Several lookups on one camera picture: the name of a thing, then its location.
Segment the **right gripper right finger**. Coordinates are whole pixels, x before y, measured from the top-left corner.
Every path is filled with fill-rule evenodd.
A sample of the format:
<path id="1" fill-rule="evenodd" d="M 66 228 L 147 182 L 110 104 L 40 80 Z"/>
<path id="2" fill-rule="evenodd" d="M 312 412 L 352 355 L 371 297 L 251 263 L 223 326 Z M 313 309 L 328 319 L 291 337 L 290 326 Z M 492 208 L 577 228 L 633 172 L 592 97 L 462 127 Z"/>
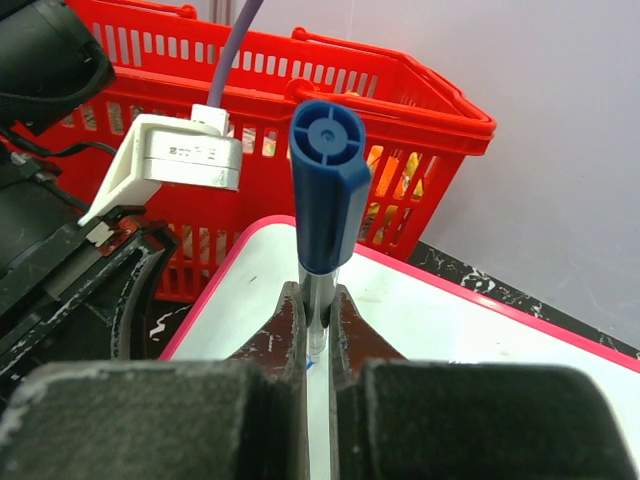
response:
<path id="1" fill-rule="evenodd" d="M 345 287 L 330 310 L 335 479 L 635 479 L 595 382 L 565 366 L 410 361 Z"/>

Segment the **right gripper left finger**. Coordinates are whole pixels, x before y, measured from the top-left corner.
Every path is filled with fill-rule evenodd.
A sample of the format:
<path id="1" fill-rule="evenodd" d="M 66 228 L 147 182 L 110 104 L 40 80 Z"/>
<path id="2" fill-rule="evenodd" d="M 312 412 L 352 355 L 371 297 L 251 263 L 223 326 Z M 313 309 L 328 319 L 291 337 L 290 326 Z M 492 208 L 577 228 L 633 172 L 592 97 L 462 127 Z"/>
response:
<path id="1" fill-rule="evenodd" d="M 5 479 L 306 479 L 298 284 L 230 357 L 54 362 L 1 418 Z"/>

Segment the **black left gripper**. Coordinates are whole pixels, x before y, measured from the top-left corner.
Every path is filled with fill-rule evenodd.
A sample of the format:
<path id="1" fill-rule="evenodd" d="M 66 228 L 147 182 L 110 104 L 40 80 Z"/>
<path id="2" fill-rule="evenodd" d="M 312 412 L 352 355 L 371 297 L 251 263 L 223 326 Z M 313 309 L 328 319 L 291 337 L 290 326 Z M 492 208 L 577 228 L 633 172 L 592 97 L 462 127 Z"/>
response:
<path id="1" fill-rule="evenodd" d="M 50 362 L 141 360 L 178 239 L 142 207 L 77 223 L 74 208 L 1 213 L 1 382 Z"/>

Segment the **pink framed whiteboard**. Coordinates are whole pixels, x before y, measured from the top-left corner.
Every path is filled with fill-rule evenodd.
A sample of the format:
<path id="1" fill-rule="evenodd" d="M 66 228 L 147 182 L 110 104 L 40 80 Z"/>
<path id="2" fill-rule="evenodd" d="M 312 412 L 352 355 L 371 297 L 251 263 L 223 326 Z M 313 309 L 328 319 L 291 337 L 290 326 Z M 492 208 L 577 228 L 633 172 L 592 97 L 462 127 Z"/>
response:
<path id="1" fill-rule="evenodd" d="M 298 277 L 294 219 L 250 225 L 163 351 L 166 360 L 222 360 L 273 314 Z M 340 269 L 364 320 L 404 357 L 460 364 L 567 366 L 609 403 L 632 459 L 639 456 L 639 363 L 595 341 L 490 300 L 366 247 Z"/>

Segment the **blue capped whiteboard marker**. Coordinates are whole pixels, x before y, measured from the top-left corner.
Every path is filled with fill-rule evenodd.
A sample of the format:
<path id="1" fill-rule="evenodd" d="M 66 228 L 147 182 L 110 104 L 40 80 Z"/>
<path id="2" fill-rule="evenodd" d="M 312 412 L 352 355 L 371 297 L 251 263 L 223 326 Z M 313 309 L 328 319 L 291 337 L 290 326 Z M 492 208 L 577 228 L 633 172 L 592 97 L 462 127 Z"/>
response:
<path id="1" fill-rule="evenodd" d="M 339 269 L 352 257 L 372 182 L 360 116 L 337 103 L 301 103 L 290 125 L 299 284 L 307 356 L 327 345 Z"/>

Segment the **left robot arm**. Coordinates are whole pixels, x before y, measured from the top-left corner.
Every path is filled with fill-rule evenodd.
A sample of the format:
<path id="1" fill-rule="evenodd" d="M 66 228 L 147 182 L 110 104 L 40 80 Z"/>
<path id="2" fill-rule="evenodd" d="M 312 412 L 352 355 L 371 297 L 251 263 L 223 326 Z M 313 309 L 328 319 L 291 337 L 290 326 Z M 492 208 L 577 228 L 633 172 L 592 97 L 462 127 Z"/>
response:
<path id="1" fill-rule="evenodd" d="M 59 158 L 34 142 L 105 90 L 114 68 L 64 1 L 1 5 L 1 394 L 53 361 L 140 360 L 148 313 L 178 242 L 141 206 L 86 226 L 88 205 L 59 187 Z"/>

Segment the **striped sponge block lower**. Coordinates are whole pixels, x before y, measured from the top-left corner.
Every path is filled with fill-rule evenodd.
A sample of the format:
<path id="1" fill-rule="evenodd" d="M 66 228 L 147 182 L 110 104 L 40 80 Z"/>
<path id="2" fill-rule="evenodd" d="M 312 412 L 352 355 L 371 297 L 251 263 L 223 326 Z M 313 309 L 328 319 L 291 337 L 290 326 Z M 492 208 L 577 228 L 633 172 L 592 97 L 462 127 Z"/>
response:
<path id="1" fill-rule="evenodd" d="M 367 165 L 372 173 L 375 174 L 377 170 L 380 170 L 382 166 L 384 148 L 380 145 L 374 145 L 371 147 Z M 402 199 L 408 191 L 411 193 L 411 199 L 418 201 L 422 198 L 424 193 L 423 180 L 417 180 L 414 187 L 410 187 L 413 177 L 420 165 L 423 155 L 417 152 L 412 152 L 408 155 L 406 164 L 402 169 L 402 174 L 399 179 L 393 182 L 393 176 L 399 168 L 400 162 L 397 155 L 401 154 L 401 150 L 394 150 L 393 154 L 389 154 L 385 162 L 384 168 L 381 169 L 381 176 L 378 180 L 378 184 L 375 187 L 375 195 L 386 195 L 389 187 L 394 187 L 393 198 Z M 383 221 L 373 236 L 374 244 L 381 244 L 384 235 L 386 234 L 387 227 L 390 226 L 394 215 L 397 212 L 398 207 L 396 205 L 390 205 L 385 208 Z M 367 213 L 364 217 L 364 224 L 361 228 L 360 238 L 365 239 L 369 233 L 370 228 L 373 226 L 374 221 L 379 213 L 380 205 L 376 202 L 370 203 L 367 208 Z"/>

